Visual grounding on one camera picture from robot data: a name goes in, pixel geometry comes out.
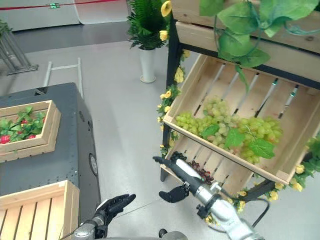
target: potted fern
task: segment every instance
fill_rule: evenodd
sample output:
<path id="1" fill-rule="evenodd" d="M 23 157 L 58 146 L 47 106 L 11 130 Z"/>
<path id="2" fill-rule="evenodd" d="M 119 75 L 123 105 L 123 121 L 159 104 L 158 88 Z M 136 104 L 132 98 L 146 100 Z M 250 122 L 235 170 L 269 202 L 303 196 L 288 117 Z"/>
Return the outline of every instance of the potted fern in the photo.
<path id="1" fill-rule="evenodd" d="M 139 46 L 142 76 L 144 83 L 152 83 L 155 77 L 156 48 L 165 44 L 160 38 L 160 31 L 166 29 L 166 19 L 161 15 L 161 0 L 130 0 L 132 12 L 128 17 L 130 28 L 128 34 L 132 42 L 131 48 Z"/>

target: black table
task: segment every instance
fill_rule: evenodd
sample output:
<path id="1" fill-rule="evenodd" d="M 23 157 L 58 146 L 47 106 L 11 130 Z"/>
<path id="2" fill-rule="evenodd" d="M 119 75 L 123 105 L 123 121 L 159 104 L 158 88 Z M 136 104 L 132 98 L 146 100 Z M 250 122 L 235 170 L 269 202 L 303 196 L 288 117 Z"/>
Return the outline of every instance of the black table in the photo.
<path id="1" fill-rule="evenodd" d="M 0 196 L 69 180 L 80 189 L 79 221 L 101 202 L 93 124 L 74 83 L 0 96 L 0 108 L 53 100 L 61 112 L 55 151 L 0 163 Z"/>

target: white flower pot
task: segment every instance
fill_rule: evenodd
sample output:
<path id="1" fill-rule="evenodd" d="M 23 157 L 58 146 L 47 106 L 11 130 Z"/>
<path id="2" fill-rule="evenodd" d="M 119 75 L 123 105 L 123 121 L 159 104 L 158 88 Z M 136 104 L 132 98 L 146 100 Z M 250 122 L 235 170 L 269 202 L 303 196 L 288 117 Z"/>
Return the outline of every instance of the white flower pot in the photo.
<path id="1" fill-rule="evenodd" d="M 149 83 L 153 83 L 156 80 L 155 55 L 156 55 L 156 49 L 153 49 L 153 50 L 140 49 L 140 62 L 141 62 L 141 68 L 142 68 L 142 75 L 140 77 L 141 82 L 149 84 Z"/>

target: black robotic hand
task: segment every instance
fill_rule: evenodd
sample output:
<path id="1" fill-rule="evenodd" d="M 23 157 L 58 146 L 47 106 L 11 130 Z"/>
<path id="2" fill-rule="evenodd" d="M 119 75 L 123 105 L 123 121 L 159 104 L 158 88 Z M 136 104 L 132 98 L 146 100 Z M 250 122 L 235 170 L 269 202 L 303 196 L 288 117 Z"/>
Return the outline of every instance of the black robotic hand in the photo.
<path id="1" fill-rule="evenodd" d="M 105 238 L 108 233 L 108 225 L 117 214 L 124 211 L 124 208 L 136 198 L 135 194 L 120 195 L 102 202 L 95 210 L 93 218 L 103 220 L 103 224 L 95 231 L 95 239 Z"/>

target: green exit sign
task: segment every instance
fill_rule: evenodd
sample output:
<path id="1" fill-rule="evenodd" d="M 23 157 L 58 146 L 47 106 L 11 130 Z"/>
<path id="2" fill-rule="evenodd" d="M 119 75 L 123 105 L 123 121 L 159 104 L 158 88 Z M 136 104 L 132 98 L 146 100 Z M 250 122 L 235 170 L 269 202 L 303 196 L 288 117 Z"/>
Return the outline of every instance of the green exit sign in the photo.
<path id="1" fill-rule="evenodd" d="M 60 8 L 60 5 L 59 5 L 59 3 L 50 3 L 50 8 L 51 9 L 58 9 L 58 8 Z"/>

